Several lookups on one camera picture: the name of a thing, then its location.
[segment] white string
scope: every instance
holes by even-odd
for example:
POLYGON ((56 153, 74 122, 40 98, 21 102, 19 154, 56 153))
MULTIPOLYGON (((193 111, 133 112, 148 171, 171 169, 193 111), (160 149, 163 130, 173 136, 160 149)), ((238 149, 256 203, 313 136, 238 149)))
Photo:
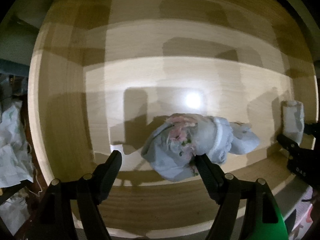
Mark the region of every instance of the white string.
POLYGON ((41 185, 40 185, 40 183, 39 183, 39 181, 38 181, 38 170, 37 170, 37 168, 35 168, 35 169, 36 169, 36 181, 37 181, 37 183, 38 183, 38 186, 39 186, 39 188, 40 188, 40 191, 38 191, 38 193, 36 194, 36 193, 32 192, 30 189, 28 189, 28 190, 29 190, 32 194, 36 195, 37 197, 40 197, 40 193, 43 192, 43 189, 42 189, 42 187, 41 187, 41 185))

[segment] silver bolt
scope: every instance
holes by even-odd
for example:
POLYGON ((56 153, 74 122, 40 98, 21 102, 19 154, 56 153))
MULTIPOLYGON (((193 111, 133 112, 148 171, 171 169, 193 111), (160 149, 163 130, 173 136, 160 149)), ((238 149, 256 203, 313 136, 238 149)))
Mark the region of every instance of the silver bolt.
POLYGON ((224 175, 224 177, 225 177, 226 179, 228 179, 228 180, 232 180, 232 179, 234 178, 231 173, 226 173, 226 174, 224 175))
POLYGON ((87 174, 84 174, 82 178, 84 178, 85 180, 89 180, 92 178, 92 174, 91 173, 87 173, 87 174))
POLYGON ((258 179, 258 182, 261 184, 261 185, 264 185, 266 183, 266 180, 263 179, 263 178, 259 178, 258 179))
POLYGON ((60 183, 60 180, 58 180, 58 179, 54 179, 54 180, 51 181, 51 184, 52 184, 53 186, 56 186, 56 185, 58 185, 59 183, 60 183))

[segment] metal screw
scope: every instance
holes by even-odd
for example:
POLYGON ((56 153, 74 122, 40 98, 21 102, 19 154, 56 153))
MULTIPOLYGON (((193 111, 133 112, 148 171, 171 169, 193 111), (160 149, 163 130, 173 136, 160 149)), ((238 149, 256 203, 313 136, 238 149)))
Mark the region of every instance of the metal screw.
POLYGON ((228 179, 228 180, 232 180, 232 179, 234 178, 231 173, 226 173, 226 174, 224 175, 224 177, 225 177, 226 179, 228 179))
POLYGON ((266 180, 263 179, 263 178, 259 178, 258 179, 258 182, 261 184, 261 185, 264 185, 266 183, 266 180))
POLYGON ((91 173, 87 173, 87 174, 84 174, 82 178, 84 178, 85 180, 89 180, 92 178, 92 174, 91 173))
POLYGON ((52 184, 53 186, 56 186, 56 185, 58 185, 59 183, 60 183, 60 180, 59 180, 59 179, 54 179, 54 180, 51 181, 51 184, 52 184))

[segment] wooden panel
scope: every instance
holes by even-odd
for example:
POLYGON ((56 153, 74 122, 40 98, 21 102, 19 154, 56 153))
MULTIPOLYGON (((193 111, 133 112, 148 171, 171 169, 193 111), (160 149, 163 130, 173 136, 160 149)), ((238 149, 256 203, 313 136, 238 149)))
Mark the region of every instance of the wooden panel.
POLYGON ((123 149, 100 205, 113 234, 205 230, 217 207, 202 181, 163 180, 140 157, 148 135, 176 112, 250 122, 259 147, 222 168, 264 177, 276 193, 292 179, 275 143, 281 102, 302 101, 306 120, 317 120, 314 74, 300 29, 274 0, 55 0, 30 69, 37 158, 47 183, 69 181, 123 149))

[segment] bright light spot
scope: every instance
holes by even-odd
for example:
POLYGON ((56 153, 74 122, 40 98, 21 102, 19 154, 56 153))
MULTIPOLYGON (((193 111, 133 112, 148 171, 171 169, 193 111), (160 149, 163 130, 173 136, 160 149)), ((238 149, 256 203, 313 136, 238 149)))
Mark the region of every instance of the bright light spot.
POLYGON ((201 105, 201 98, 198 93, 190 93, 186 97, 186 104, 193 109, 199 109, 201 105))

